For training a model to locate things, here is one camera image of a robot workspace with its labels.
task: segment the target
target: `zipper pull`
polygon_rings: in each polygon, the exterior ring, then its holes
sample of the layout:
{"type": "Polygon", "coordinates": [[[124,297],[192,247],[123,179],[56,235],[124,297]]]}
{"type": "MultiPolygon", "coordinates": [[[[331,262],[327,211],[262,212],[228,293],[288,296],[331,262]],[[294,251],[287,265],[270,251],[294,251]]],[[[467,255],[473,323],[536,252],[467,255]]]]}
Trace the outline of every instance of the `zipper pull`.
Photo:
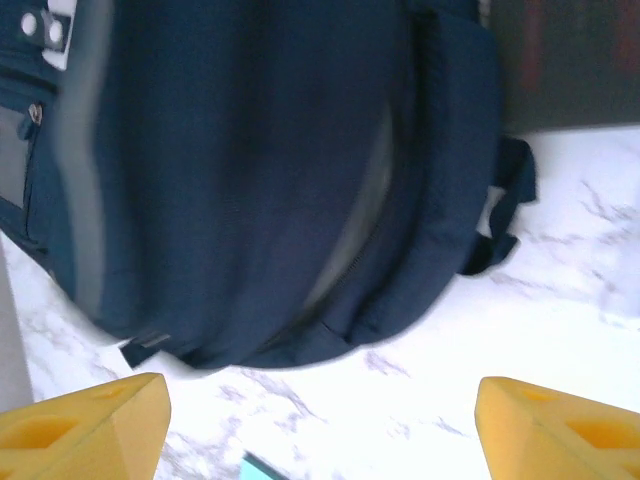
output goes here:
{"type": "Polygon", "coordinates": [[[18,126],[18,137],[20,140],[29,140],[36,129],[42,124],[42,105],[39,103],[32,103],[29,105],[29,110],[24,116],[22,122],[18,126]]]}

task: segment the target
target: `backpack shoulder strap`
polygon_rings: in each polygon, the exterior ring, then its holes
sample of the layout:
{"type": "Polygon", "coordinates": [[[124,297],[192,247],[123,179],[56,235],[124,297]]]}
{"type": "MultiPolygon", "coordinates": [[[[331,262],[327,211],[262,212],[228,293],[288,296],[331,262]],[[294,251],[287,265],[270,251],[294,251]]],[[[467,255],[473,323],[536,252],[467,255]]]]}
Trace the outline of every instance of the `backpack shoulder strap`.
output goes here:
{"type": "Polygon", "coordinates": [[[518,244],[518,239],[508,233],[516,209],[537,199],[535,162],[527,142],[502,137],[493,185],[505,193],[489,216],[491,237],[477,235],[462,275],[477,275],[499,264],[518,244]]]}

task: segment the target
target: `dark box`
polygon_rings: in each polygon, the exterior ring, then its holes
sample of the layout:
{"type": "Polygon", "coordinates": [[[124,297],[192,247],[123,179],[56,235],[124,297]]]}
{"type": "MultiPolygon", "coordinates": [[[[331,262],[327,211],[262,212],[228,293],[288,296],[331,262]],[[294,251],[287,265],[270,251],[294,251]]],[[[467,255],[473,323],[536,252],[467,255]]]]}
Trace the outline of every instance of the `dark box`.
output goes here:
{"type": "Polygon", "coordinates": [[[640,124],[640,0],[491,0],[509,133],[640,124]]]}

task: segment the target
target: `marble countertop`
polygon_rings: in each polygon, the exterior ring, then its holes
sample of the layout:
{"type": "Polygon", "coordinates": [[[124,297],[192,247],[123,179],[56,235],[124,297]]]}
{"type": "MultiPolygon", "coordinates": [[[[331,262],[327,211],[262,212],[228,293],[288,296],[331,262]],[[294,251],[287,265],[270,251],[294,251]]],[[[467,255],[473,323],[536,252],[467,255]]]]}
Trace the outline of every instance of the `marble countertop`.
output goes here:
{"type": "MultiPolygon", "coordinates": [[[[473,416],[484,376],[640,411],[640,264],[635,283],[617,280],[640,245],[640,129],[529,140],[540,202],[521,210],[508,264],[454,279],[410,331],[326,365],[167,375],[173,417],[157,478],[237,478],[250,451],[292,480],[489,479],[473,416]]],[[[4,242],[36,398],[131,375],[4,242]]]]}

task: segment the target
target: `teal object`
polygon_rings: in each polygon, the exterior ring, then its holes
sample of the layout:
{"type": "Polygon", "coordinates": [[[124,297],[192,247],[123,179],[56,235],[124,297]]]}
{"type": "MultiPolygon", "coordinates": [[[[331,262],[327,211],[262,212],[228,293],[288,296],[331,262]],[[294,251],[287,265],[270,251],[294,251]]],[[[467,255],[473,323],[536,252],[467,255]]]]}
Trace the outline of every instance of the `teal object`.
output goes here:
{"type": "Polygon", "coordinates": [[[240,480],[287,480],[262,460],[248,453],[242,460],[240,480]]]}

